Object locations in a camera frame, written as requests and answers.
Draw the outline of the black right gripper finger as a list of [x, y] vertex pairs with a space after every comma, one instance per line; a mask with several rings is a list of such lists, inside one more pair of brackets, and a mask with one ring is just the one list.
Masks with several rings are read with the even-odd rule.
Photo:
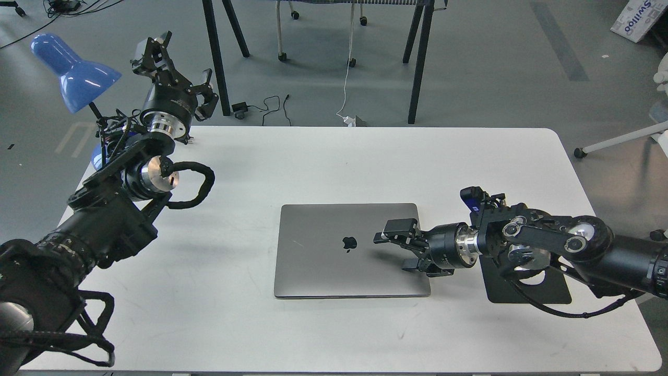
[[427, 277], [439, 277], [442, 275], [442, 269], [434, 263], [434, 257], [426, 254], [423, 257], [403, 260], [401, 269], [406, 272], [422, 272]]
[[374, 243], [393, 243], [405, 249], [427, 249], [428, 242], [415, 218], [388, 220], [384, 230], [374, 235]]

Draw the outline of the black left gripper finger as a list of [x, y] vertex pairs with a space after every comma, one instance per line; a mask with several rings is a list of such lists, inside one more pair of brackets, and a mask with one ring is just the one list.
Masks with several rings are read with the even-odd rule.
[[196, 100], [196, 107], [194, 108], [194, 117], [200, 122], [210, 119], [219, 103], [219, 95], [214, 92], [211, 86], [212, 75], [213, 71], [211, 68], [204, 69], [202, 71], [203, 83], [191, 85], [188, 88], [189, 95], [195, 98], [200, 96], [203, 99], [202, 104], [199, 104], [198, 100]]
[[131, 60], [132, 72], [151, 79], [153, 84], [178, 84], [176, 67], [166, 48], [169, 45], [171, 31], [158, 38], [149, 37], [145, 43], [138, 43], [135, 58]]

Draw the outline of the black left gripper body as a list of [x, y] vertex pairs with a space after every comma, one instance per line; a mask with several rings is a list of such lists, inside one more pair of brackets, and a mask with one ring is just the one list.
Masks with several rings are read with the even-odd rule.
[[162, 132], [173, 139], [189, 139], [197, 106], [191, 81], [156, 78], [141, 110], [140, 121], [148, 131]]

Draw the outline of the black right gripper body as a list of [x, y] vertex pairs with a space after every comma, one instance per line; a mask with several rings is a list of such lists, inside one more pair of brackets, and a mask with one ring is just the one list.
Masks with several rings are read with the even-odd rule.
[[454, 269], [475, 266], [478, 255], [478, 231], [465, 223], [439, 225], [424, 233], [430, 261], [427, 276], [450, 276]]

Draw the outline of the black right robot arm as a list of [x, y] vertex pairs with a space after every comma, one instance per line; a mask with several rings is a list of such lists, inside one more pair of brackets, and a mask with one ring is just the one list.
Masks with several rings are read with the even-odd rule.
[[615, 235], [595, 216], [551, 216], [525, 203], [506, 204], [503, 193], [489, 195], [479, 186], [460, 191], [471, 224], [439, 225], [423, 231], [415, 218], [391, 219], [374, 243], [393, 243], [414, 258], [404, 271], [428, 277], [453, 275], [470, 268], [479, 256], [491, 259], [498, 275], [533, 307], [573, 318], [537, 302], [519, 286], [520, 280], [554, 269], [589, 287], [595, 297], [616, 297], [603, 309], [578, 316], [586, 319], [611, 312], [649, 293], [666, 298], [666, 243]]

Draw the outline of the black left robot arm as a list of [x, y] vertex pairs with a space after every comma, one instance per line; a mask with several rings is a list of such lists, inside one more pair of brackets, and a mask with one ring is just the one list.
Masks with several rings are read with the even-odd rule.
[[114, 298], [79, 288], [95, 267], [108, 268], [143, 250], [158, 235], [153, 222], [164, 208], [188, 209], [205, 200], [215, 175], [193, 161], [172, 162], [176, 142], [187, 143], [193, 119], [209, 119], [219, 102], [210, 79], [193, 85], [173, 64], [172, 34], [148, 38], [132, 60], [135, 74], [152, 80], [138, 114], [102, 116], [93, 101], [120, 73], [81, 59], [62, 38], [37, 35], [31, 50], [60, 80], [71, 113], [86, 105], [97, 117], [101, 141], [96, 171], [70, 196], [73, 209], [38, 243], [14, 239], [2, 244], [2, 375], [46, 351], [78, 357], [96, 345], [115, 362], [114, 345], [103, 337]]

